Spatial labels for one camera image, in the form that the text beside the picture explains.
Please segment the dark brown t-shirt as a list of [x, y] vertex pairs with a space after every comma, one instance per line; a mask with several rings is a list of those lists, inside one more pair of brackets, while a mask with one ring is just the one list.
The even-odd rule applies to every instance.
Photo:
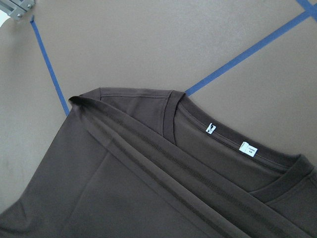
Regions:
[[317, 169], [179, 91], [98, 88], [71, 111], [3, 238], [314, 238]]

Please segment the aluminium frame post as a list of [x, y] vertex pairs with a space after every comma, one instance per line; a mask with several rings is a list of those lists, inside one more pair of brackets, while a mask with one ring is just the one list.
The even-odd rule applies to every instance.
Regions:
[[0, 9], [9, 17], [20, 20], [35, 4], [35, 0], [0, 0]]

